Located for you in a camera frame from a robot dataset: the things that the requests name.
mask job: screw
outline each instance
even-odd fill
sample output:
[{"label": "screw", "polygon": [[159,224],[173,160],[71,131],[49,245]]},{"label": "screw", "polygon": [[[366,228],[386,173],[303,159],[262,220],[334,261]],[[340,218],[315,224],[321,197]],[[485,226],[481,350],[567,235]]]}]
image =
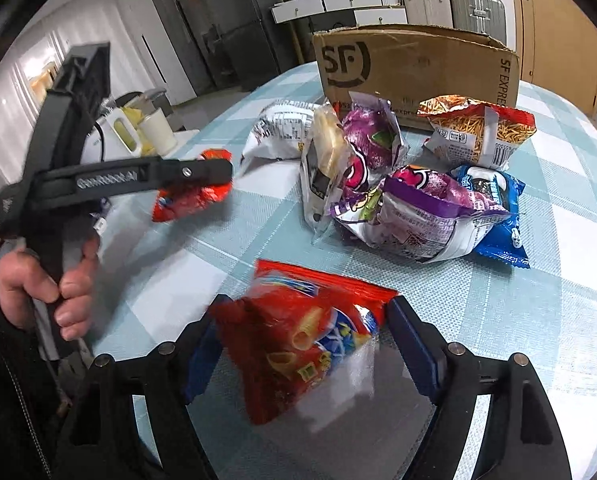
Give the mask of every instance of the screw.
[{"label": "screw", "polygon": [[525,366],[530,363],[530,360],[528,359],[527,355],[518,353],[518,354],[514,354],[514,362],[517,365]]},{"label": "screw", "polygon": [[99,368],[103,368],[107,363],[109,363],[112,359],[112,356],[109,354],[101,354],[97,356],[94,360],[94,364]]},{"label": "screw", "polygon": [[448,350],[454,355],[463,355],[465,353],[465,347],[461,343],[456,342],[448,344]]},{"label": "screw", "polygon": [[176,345],[174,343],[171,341],[165,341],[158,346],[158,353],[161,355],[169,355],[174,351],[175,348]]}]

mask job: checkered tablecloth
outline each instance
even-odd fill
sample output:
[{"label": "checkered tablecloth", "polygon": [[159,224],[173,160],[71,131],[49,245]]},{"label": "checkered tablecloth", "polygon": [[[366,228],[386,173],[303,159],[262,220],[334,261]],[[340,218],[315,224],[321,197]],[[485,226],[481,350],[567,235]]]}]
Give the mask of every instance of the checkered tablecloth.
[{"label": "checkered tablecloth", "polygon": [[[321,96],[316,65],[297,67],[175,155],[225,146],[238,162],[266,104]],[[398,289],[421,319],[475,354],[526,353],[559,420],[573,477],[589,478],[597,469],[597,131],[572,104],[531,84],[521,83],[517,106],[534,113],[538,127],[509,169],[527,184],[521,234],[531,269],[472,255],[421,266],[360,244],[314,244],[302,220],[298,162],[266,162],[237,178],[225,203],[172,224],[150,223],[154,193],[115,202],[102,238],[96,352],[123,359],[176,339],[217,293],[243,293],[259,257],[360,277]],[[423,138],[407,134],[413,153]],[[296,409],[258,428],[246,419],[238,374],[224,356],[189,409],[219,478],[391,479],[402,470],[431,407],[413,393],[389,336],[358,354]],[[135,404],[153,448],[144,403]],[[469,478],[486,405],[479,402],[458,478]]]}]

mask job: finger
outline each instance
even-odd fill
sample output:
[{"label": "finger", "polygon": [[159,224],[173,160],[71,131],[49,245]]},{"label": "finger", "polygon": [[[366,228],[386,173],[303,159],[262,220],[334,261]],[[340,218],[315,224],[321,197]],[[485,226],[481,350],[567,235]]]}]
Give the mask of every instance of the finger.
[{"label": "finger", "polygon": [[18,328],[34,323],[29,296],[45,303],[58,299],[58,287],[38,260],[22,251],[0,259],[0,305],[5,318]]},{"label": "finger", "polygon": [[83,244],[83,259],[73,269],[63,274],[60,281],[60,291],[64,298],[86,296],[92,291],[94,276],[98,268],[98,249],[100,238],[94,234]]},{"label": "finger", "polygon": [[79,337],[83,337],[85,334],[87,334],[87,331],[90,329],[91,324],[92,321],[90,319],[87,319],[85,321],[77,323],[76,325],[62,328],[60,330],[60,334],[65,341],[72,341]]},{"label": "finger", "polygon": [[89,319],[91,307],[91,296],[79,296],[78,298],[65,300],[61,306],[56,309],[54,318],[59,326],[67,328]]},{"label": "finger", "polygon": [[98,269],[98,257],[84,258],[73,269],[63,274],[60,280],[60,293],[63,298],[88,296],[94,288],[94,276]]},{"label": "finger", "polygon": [[83,258],[86,260],[91,260],[92,258],[96,257],[96,253],[98,253],[100,245],[101,238],[99,238],[98,234],[94,233],[94,235],[83,244]]}]

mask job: silver suitcase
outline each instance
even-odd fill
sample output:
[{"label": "silver suitcase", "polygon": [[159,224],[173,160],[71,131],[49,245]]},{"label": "silver suitcase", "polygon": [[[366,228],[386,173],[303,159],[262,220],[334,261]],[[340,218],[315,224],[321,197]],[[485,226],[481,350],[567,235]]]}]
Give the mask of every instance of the silver suitcase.
[{"label": "silver suitcase", "polygon": [[451,0],[454,27],[481,32],[507,42],[505,6],[501,0]]},{"label": "silver suitcase", "polygon": [[450,0],[403,0],[407,23],[452,28]]}]

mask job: cardboard box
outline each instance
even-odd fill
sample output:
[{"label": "cardboard box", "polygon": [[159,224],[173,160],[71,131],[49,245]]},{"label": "cardboard box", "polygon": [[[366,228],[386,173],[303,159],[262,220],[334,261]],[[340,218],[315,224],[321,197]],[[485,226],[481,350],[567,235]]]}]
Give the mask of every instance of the cardboard box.
[{"label": "cardboard box", "polygon": [[371,25],[314,34],[325,96],[350,107],[349,91],[377,92],[403,126],[431,129],[416,117],[421,101],[459,94],[515,107],[519,57],[499,41],[428,25]]}]

